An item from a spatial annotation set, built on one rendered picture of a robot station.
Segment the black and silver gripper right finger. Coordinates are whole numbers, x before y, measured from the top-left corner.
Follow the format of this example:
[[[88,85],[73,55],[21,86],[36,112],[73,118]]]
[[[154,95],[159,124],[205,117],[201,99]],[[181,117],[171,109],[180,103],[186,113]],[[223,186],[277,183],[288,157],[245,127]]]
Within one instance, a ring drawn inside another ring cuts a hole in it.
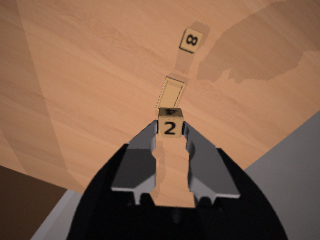
[[[288,240],[266,196],[221,148],[217,148],[186,121],[183,121],[182,135],[187,140],[187,181],[189,191],[194,194],[195,208],[199,199],[207,196],[212,201],[213,209],[239,218],[264,240]]]

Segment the tan wooden tray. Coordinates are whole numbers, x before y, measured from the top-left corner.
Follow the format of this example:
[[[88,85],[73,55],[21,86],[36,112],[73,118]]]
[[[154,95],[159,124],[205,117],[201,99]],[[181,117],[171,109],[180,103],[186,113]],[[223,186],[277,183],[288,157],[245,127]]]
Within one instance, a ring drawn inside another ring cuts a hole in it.
[[[176,108],[184,87],[184,82],[166,76],[155,110]]]

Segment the tan wooden number cube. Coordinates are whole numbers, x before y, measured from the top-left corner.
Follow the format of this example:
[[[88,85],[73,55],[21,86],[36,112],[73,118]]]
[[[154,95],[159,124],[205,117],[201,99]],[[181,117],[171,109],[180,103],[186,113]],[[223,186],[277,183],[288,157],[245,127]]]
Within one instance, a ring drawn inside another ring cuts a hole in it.
[[[184,117],[181,108],[159,108],[158,137],[181,138]]]
[[[203,35],[202,32],[187,27],[184,31],[179,49],[191,54],[196,53]]]

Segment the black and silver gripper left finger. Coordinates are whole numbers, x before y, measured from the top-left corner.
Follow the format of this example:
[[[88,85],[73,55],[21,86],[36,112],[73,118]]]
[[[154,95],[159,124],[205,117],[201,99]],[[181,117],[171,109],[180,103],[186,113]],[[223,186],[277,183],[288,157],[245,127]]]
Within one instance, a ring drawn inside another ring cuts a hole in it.
[[[139,204],[156,187],[158,120],[152,121],[102,166],[85,189],[66,240],[86,240],[114,212]]]

